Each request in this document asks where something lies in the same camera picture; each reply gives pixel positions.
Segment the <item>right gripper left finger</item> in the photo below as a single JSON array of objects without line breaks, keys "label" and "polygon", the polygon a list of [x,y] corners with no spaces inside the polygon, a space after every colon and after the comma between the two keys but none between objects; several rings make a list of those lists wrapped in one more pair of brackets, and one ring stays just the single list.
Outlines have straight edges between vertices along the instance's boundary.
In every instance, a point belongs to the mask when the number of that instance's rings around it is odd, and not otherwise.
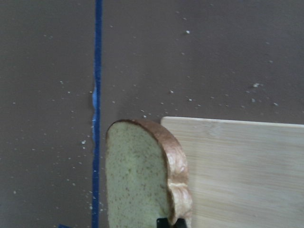
[{"label": "right gripper left finger", "polygon": [[169,221],[167,218],[158,218],[156,220],[157,228],[169,228]]}]

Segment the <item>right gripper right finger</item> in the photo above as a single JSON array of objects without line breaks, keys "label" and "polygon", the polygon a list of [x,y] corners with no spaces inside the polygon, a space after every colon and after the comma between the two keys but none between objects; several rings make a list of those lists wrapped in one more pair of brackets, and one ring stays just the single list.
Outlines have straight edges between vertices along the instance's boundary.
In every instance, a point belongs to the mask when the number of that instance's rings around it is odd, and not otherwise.
[{"label": "right gripper right finger", "polygon": [[187,228],[186,220],[183,218],[177,219],[174,228]]}]

